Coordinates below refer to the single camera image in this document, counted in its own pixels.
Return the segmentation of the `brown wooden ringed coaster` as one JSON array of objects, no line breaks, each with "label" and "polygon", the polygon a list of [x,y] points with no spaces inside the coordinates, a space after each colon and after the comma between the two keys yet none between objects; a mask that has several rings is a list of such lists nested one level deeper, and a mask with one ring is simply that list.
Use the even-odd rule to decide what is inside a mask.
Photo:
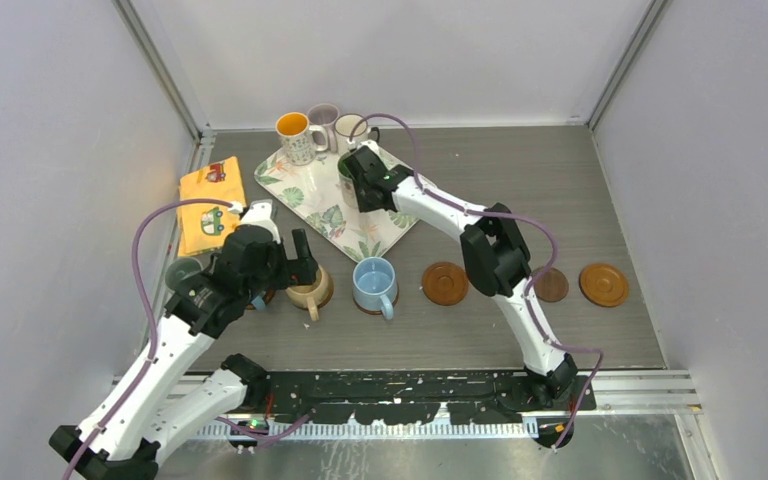
[{"label": "brown wooden ringed coaster", "polygon": [[[369,309],[366,309],[366,308],[364,308],[363,306],[361,306],[361,305],[360,305],[360,304],[359,304],[359,303],[358,303],[356,300],[354,300],[354,299],[353,299],[352,301],[353,301],[354,305],[355,305],[355,306],[356,306],[356,307],[357,307],[357,308],[358,308],[358,309],[359,309],[361,312],[363,312],[363,313],[365,313],[365,314],[367,314],[367,315],[372,315],[372,316],[383,316],[383,315],[384,315],[384,313],[383,313],[381,310],[369,310]],[[398,299],[398,298],[396,298],[396,299],[395,299],[395,300],[392,302],[392,305],[393,305],[393,309],[395,309],[395,306],[396,306],[396,305],[398,305],[398,301],[399,301],[399,299]]]}]

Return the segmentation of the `light blue mug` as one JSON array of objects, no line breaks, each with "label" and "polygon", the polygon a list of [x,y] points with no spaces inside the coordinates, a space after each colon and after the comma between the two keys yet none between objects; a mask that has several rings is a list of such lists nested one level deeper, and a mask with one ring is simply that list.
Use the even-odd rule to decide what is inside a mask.
[{"label": "light blue mug", "polygon": [[360,261],[351,275],[352,298],[369,310],[381,310],[385,320],[395,316],[392,302],[399,296],[395,269],[381,257],[368,257]]}]

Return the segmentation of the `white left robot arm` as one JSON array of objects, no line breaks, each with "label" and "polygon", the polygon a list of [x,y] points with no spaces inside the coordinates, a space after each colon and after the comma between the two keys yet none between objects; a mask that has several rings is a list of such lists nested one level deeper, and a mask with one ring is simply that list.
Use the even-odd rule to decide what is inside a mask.
[{"label": "white left robot arm", "polygon": [[192,262],[172,271],[172,295],[150,339],[109,396],[77,425],[61,425],[50,447],[68,461],[68,473],[86,479],[153,479],[165,460],[219,415],[260,410],[267,372],[242,354],[228,356],[204,383],[171,406],[168,394],[255,299],[291,286],[310,285],[318,263],[306,232],[292,232],[296,256],[267,227],[238,227],[207,267]]}]

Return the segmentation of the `green interior floral mug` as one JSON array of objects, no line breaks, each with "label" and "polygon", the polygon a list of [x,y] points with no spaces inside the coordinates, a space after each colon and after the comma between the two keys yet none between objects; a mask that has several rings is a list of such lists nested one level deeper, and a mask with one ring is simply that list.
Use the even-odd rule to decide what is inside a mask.
[{"label": "green interior floral mug", "polygon": [[339,187],[344,203],[355,211],[359,210],[354,183],[347,167],[347,160],[351,156],[350,152],[343,154],[338,162]]}]

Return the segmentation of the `grey ceramic mug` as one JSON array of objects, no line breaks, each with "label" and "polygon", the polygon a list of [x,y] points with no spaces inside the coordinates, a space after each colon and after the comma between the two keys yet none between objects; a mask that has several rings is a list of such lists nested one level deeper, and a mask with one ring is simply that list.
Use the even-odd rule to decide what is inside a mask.
[{"label": "grey ceramic mug", "polygon": [[202,263],[193,257],[179,257],[174,260],[164,273],[164,283],[171,292],[191,290],[193,277],[204,270]]}]

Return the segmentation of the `beige speckled ceramic mug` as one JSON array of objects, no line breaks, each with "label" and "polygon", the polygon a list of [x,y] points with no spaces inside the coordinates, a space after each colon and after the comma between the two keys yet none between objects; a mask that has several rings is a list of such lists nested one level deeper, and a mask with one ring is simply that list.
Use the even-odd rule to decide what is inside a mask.
[{"label": "beige speckled ceramic mug", "polygon": [[293,306],[308,312],[311,322],[319,322],[320,311],[332,298],[334,289],[332,277],[319,266],[311,285],[291,286],[285,293]]}]

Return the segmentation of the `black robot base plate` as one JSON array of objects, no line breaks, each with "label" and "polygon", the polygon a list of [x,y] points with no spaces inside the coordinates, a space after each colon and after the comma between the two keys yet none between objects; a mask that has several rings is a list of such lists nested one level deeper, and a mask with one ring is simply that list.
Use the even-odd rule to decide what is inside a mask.
[{"label": "black robot base plate", "polygon": [[595,408],[585,376],[569,387],[547,387],[521,370],[273,371],[256,382],[233,413],[262,414],[280,423],[306,416],[338,425],[428,424],[446,414],[454,425],[510,424],[523,414],[574,405]]}]

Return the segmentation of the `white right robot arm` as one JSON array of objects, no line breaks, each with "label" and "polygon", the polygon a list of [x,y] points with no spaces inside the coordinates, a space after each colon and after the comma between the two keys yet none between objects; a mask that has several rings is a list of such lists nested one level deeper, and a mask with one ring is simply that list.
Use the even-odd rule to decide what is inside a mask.
[{"label": "white right robot arm", "polygon": [[343,155],[338,171],[348,176],[361,212],[407,214],[457,241],[470,284],[498,305],[514,333],[533,400],[551,410],[569,399],[578,368],[539,305],[530,251],[505,205],[473,204],[403,164],[388,167],[372,142]]}]

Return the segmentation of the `orange interior blue mug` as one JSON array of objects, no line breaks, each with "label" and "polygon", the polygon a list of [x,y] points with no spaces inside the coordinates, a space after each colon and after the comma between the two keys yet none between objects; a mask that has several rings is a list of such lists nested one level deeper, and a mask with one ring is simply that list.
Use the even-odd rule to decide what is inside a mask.
[{"label": "orange interior blue mug", "polygon": [[274,290],[266,290],[255,296],[246,306],[247,310],[264,311],[275,296]]}]

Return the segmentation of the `dark walnut wooden coaster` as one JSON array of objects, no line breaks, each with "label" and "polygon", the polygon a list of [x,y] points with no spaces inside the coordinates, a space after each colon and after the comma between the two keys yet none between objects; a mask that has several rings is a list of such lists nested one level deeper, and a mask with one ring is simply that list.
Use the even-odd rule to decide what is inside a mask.
[{"label": "dark walnut wooden coaster", "polygon": [[547,273],[543,268],[533,270],[533,276],[537,278],[534,290],[539,300],[556,303],[564,300],[569,293],[569,281],[559,269],[552,267]]}]

